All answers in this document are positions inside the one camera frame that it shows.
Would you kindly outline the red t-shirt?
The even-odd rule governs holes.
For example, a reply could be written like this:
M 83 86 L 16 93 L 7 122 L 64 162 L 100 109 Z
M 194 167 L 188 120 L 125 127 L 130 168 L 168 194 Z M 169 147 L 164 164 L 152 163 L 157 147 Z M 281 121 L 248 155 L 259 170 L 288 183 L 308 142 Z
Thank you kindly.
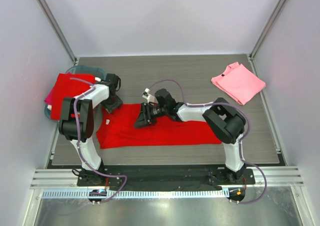
M 96 82 L 95 76 L 91 74 L 62 74 L 57 77 L 52 91 L 50 118 L 59 121 L 63 99 L 65 97 L 75 97 L 84 93 L 90 88 L 90 84 Z
M 140 108 L 139 104 L 123 104 L 111 114 L 102 110 L 102 123 L 96 132 L 101 149 L 222 143 L 205 122 L 174 122 L 164 116 L 153 126 L 134 128 Z

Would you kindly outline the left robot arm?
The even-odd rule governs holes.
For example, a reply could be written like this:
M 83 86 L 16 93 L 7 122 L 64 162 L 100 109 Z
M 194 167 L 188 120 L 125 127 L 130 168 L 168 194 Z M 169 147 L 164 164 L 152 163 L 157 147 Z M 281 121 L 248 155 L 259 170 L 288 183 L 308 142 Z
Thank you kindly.
M 84 92 L 63 99 L 58 127 L 59 133 L 70 141 L 81 160 L 79 178 L 87 177 L 96 186 L 102 185 L 106 178 L 121 178 L 121 175 L 106 174 L 92 139 L 95 107 L 101 104 L 111 113 L 123 104 L 116 95 L 121 88 L 121 79 L 115 74 L 107 74 L 104 80 L 94 83 L 75 75 L 71 75 L 70 80 L 88 86 Z

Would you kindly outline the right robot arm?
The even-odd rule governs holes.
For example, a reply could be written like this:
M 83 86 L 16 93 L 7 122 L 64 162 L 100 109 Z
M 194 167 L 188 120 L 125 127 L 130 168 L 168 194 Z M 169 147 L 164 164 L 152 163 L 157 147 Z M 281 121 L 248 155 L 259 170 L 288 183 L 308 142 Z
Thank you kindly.
M 240 150 L 246 119 L 224 98 L 207 104 L 177 102 L 167 89 L 159 89 L 155 95 L 146 88 L 142 97 L 147 100 L 140 105 L 135 128 L 155 125 L 159 117 L 167 116 L 176 122 L 205 122 L 222 142 L 225 153 L 225 170 L 222 179 L 238 183 L 246 169 Z

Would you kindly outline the folded red t-shirt on stack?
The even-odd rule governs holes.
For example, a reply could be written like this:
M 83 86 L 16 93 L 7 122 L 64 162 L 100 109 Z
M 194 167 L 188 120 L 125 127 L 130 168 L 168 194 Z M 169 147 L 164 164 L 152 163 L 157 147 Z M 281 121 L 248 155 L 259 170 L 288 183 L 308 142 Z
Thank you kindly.
M 75 97 L 84 93 L 90 88 L 90 84 L 96 82 L 95 76 L 91 74 L 62 74 L 57 77 L 52 91 L 50 118 L 59 121 L 63 99 L 65 97 Z

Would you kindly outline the stack of folded clothes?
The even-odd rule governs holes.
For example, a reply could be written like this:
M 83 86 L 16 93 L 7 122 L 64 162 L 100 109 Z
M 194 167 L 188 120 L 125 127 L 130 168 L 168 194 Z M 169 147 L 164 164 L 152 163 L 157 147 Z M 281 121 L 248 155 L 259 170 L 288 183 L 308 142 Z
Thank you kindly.
M 48 110 L 52 110 L 52 100 L 53 100 L 53 88 L 51 89 L 51 91 L 49 92 L 49 94 L 47 95 L 47 97 L 45 98 L 44 102 L 46 104 L 46 108 Z

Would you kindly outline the teal plastic basket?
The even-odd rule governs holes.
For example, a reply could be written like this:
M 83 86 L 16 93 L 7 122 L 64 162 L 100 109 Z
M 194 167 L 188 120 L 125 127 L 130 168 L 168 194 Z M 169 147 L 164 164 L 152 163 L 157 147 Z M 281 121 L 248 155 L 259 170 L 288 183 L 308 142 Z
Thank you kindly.
M 107 73 L 101 68 L 91 67 L 86 65 L 73 66 L 69 68 L 65 73 L 66 74 L 91 74 L 95 77 L 101 78 L 101 80 L 104 80 L 107 75 Z M 47 109 L 46 105 L 44 107 L 44 114 L 46 118 L 57 123 L 56 120 L 51 119 L 51 111 Z

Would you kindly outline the folded pink t-shirt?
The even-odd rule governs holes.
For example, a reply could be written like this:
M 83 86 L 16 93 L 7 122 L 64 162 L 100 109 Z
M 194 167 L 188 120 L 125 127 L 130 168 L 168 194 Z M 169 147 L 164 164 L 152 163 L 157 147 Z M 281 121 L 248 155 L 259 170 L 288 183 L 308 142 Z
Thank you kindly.
M 212 77 L 211 83 L 242 106 L 266 86 L 263 80 L 239 62 L 226 66 L 222 74 Z

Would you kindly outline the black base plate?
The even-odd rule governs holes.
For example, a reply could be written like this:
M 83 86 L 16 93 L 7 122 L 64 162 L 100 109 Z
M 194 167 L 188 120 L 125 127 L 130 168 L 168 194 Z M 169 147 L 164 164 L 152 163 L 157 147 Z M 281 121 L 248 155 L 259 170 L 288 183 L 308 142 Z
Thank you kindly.
M 121 175 L 127 176 L 126 190 L 155 190 L 157 186 L 176 190 L 179 186 L 193 187 L 200 185 L 236 185 L 255 184 L 251 169 L 242 169 L 240 173 L 220 165 L 113 165 L 102 166 L 101 173 L 113 175 L 110 186 L 119 186 Z

